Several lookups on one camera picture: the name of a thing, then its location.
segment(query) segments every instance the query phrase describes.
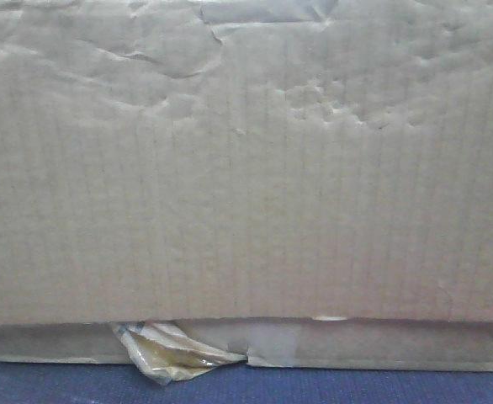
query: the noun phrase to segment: cardboard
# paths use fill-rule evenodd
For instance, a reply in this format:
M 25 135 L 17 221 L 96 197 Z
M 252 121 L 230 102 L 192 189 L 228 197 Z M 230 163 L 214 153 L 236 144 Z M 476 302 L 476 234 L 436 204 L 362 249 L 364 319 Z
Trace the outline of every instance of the cardboard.
M 0 324 L 493 322 L 493 3 L 0 1 Z

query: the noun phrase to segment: torn packing tape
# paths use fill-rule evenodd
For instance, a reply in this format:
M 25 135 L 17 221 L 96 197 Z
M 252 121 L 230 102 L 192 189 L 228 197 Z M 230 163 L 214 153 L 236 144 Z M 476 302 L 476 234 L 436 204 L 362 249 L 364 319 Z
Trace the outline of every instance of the torn packing tape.
M 247 359 L 195 341 L 171 322 L 113 324 L 112 329 L 138 369 L 160 385 Z

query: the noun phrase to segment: blue carpet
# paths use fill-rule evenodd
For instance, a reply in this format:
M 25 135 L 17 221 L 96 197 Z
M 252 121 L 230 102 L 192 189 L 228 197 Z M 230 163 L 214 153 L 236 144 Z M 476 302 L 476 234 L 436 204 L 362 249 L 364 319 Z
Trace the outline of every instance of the blue carpet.
M 0 404 L 199 402 L 493 404 L 493 373 L 236 364 L 160 387 L 130 365 L 0 363 Z

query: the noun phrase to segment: wrinkled cardboard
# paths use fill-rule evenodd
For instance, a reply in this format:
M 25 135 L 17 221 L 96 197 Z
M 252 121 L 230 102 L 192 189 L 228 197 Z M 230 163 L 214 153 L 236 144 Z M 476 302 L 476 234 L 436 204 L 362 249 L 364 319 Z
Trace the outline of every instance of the wrinkled cardboard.
M 493 3 L 0 1 L 0 324 L 493 322 Z

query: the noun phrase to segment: floor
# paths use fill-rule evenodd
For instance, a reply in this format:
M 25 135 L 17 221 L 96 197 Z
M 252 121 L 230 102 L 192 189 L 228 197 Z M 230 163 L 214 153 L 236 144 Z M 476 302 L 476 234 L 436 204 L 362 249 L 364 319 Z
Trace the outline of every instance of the floor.
M 130 365 L 0 363 L 0 404 L 15 402 L 493 404 L 493 373 L 236 364 L 160 387 Z

